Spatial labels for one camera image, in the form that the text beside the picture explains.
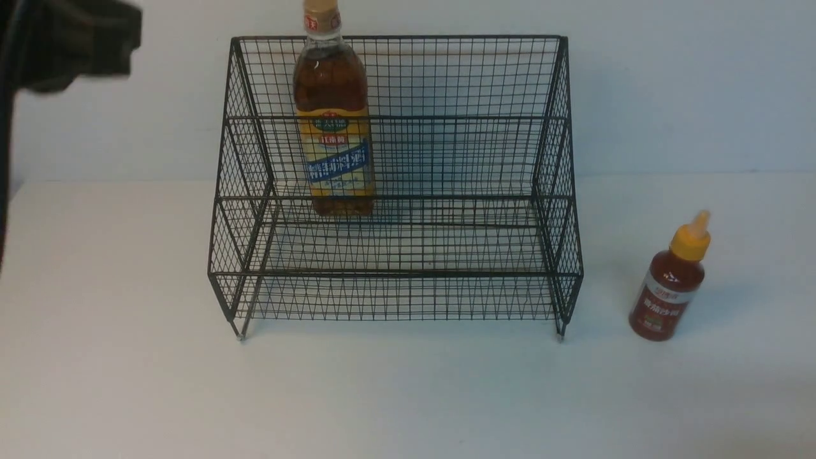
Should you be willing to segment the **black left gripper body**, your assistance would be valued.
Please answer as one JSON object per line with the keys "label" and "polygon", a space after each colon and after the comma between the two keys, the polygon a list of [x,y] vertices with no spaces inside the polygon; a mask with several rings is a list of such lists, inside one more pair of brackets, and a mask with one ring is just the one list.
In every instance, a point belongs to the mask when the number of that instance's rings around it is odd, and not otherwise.
{"label": "black left gripper body", "polygon": [[13,2],[13,91],[130,76],[142,25],[143,10],[128,1]]}

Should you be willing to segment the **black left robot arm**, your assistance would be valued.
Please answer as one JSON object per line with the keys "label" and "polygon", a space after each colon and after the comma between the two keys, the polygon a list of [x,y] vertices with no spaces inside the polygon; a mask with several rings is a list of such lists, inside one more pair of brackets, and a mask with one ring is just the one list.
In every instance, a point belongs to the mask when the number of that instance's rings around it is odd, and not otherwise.
{"label": "black left robot arm", "polygon": [[1,6],[1,239],[8,233],[11,132],[19,91],[53,94],[77,78],[131,74],[143,11],[128,1],[3,1]]}

